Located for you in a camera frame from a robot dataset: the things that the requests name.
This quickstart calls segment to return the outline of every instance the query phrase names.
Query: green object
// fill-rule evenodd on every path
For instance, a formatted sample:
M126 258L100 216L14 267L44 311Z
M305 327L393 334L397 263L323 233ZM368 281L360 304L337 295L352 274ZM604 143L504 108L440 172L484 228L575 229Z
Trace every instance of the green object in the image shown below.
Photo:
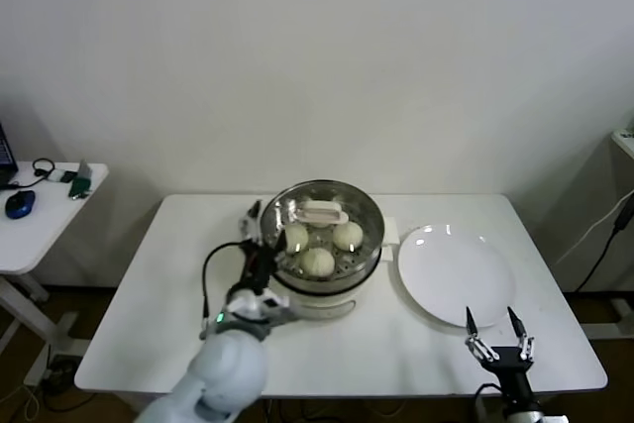
M70 185L68 196L73 200L76 198L86 198L90 190L90 179L85 177L76 177Z

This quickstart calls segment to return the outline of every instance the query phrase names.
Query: stainless steel pot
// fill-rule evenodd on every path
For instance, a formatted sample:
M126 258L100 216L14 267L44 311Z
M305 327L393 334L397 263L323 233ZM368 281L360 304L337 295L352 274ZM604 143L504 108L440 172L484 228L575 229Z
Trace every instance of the stainless steel pot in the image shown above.
M307 200L335 201L341 204L350 220L364 230L364 240L353 253L333 245L333 226L308 226L310 248L325 248L335 258L335 271L328 277L306 275L299 266L299 255L287 255L273 275L289 289L313 296L332 296L357 287L373 273L380 259L385 226L383 216L374 201L352 185L336 180L310 180L298 183L273 198L264 209L261 228L264 240L274 246L281 230L295 221L298 206Z

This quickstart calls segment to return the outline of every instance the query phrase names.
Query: steamed bun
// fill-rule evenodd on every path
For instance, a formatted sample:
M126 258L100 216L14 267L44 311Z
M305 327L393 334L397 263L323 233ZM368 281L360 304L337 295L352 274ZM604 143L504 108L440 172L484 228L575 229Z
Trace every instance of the steamed bun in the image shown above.
M353 252L364 240L364 230L355 222L343 223L335 227L333 242L345 252Z
M311 276L329 276L335 272L335 259L328 250L313 248L302 257L301 268Z
M308 245L308 232L300 223L291 223L284 227L286 233L286 252L299 253Z

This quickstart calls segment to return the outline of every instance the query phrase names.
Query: white plate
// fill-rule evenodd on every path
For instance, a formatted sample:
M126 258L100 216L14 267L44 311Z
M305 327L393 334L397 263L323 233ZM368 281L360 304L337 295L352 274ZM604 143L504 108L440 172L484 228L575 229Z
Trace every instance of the white plate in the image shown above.
M455 225L414 230L398 253L407 291L437 318L465 327L467 306L479 327L506 315L515 298L515 279L486 237Z

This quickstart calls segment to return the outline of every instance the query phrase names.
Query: white wall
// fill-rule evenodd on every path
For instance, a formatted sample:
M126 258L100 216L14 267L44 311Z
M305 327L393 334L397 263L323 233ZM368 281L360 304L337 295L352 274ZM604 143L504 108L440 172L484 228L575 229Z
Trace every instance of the white wall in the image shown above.
M553 256L617 193L601 141L633 116L631 0L0 0L0 19L18 154L112 169L47 282L115 285L174 191L504 192Z

